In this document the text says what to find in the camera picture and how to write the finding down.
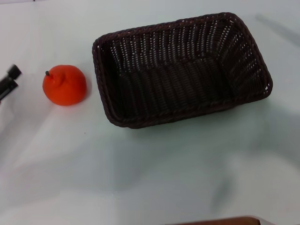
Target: wicker basket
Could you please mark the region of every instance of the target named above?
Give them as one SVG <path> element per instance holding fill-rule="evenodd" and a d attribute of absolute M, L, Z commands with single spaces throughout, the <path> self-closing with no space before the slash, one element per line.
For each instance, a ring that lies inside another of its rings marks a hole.
<path fill-rule="evenodd" d="M 272 91 L 252 35 L 232 13 L 106 34 L 92 52 L 106 116 L 119 127 L 205 115 Z"/>

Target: woven texture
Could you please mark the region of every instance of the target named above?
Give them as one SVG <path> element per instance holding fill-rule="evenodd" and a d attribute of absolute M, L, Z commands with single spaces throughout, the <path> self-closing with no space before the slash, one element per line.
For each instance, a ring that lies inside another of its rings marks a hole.
<path fill-rule="evenodd" d="M 103 35 L 92 49 L 107 118 L 143 128 L 266 98 L 272 79 L 243 21 L 204 15 Z"/>

